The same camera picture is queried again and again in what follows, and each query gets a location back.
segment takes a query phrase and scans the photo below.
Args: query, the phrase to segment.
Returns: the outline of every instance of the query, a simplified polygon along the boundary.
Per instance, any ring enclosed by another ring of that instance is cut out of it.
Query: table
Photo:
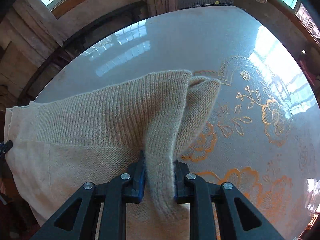
[[[135,23],[75,58],[36,102],[172,69],[223,84],[180,159],[207,181],[232,182],[286,239],[298,237],[319,204],[320,110],[289,52],[245,11],[192,8]]]

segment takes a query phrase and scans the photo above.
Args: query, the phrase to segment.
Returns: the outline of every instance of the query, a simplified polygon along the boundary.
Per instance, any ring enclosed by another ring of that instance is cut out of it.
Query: beige knit sweater
[[[110,181],[143,148],[148,185],[143,203],[128,205],[127,239],[188,239],[173,162],[203,128],[219,89],[218,80],[166,71],[7,109],[6,160],[20,195],[42,225],[84,182]]]

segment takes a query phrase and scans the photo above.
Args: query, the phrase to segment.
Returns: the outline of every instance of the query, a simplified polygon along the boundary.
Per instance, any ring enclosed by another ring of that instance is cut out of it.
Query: metal screw
[[[86,182],[83,184],[83,187],[85,189],[91,189],[93,187],[93,184],[91,182]]]
[[[121,177],[121,179],[130,179],[130,174],[129,173],[122,173],[120,177]]]
[[[187,177],[187,179],[195,179],[196,175],[193,173],[188,173],[186,177]]]
[[[233,185],[232,185],[230,182],[226,182],[226,183],[223,184],[223,187],[224,187],[225,189],[232,189],[232,188],[233,188]]]

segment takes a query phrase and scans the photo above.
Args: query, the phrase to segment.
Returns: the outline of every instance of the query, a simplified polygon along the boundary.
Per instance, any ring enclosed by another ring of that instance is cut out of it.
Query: ribbed knit fabric
[[[173,199],[173,162],[203,128],[219,89],[218,80],[166,71],[7,109],[4,140],[13,148],[6,160],[20,195],[42,225],[84,182],[110,181],[144,149],[147,192],[142,204],[128,206],[127,238],[157,239],[158,231],[169,239],[188,216]]]

